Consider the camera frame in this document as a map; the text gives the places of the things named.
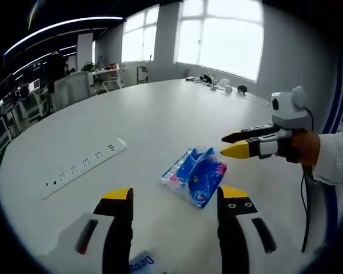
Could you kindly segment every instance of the white sleeve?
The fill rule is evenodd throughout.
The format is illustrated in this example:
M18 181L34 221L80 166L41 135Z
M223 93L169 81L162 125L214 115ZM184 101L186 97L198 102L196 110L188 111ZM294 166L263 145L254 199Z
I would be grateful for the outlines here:
M314 179L327 184L343 184L343 133L323 134L313 170Z

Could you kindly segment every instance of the window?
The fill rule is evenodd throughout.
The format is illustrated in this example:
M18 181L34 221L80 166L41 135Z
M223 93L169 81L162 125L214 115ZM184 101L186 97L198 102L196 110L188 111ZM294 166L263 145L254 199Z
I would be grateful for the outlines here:
M257 81L264 40L263 7L254 0L185 0L176 61Z
M153 61L159 6L129 17L123 27L122 62Z
M95 40L93 41L93 44L91 45L91 61L93 64L95 64Z

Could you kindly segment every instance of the hand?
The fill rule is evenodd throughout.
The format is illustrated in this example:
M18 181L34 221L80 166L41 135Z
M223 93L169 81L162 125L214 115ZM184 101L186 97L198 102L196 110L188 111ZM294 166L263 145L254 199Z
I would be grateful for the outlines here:
M292 147L298 152L298 162L306 166L315 166L319 151L320 137L313 132L298 130L293 133Z

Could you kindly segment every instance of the power strip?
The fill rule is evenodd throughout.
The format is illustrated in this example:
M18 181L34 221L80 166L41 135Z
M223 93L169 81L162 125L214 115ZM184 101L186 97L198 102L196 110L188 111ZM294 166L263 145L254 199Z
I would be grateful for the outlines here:
M63 172L55 175L48 182L43 182L42 185L42 198L43 200L52 195L53 193L59 191L65 185L69 184L76 178L79 178L83 174L92 170L97 165L103 163L104 161L116 156L117 154L125 151L127 145L120 138L109 142L105 147L99 148L99 150L94 151L93 154L84 157L78 163L74 163L68 168L65 168Z

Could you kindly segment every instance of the chair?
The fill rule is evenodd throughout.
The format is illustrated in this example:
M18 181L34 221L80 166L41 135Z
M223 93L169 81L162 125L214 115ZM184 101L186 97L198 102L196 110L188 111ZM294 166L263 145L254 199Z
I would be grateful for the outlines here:
M73 73L57 80L54 87L54 105L57 111L91 97L87 71Z
M43 117L43 105L35 92L31 92L25 99L19 101L19 105L27 126Z
M123 81L121 79L121 75L124 69L124 65L122 65L121 68L118 70L117 76L111 77L109 81L104 81L102 83L103 87L107 92L123 88Z
M7 145L12 141L10 131L7 129L3 117L0 118L0 154L2 155Z

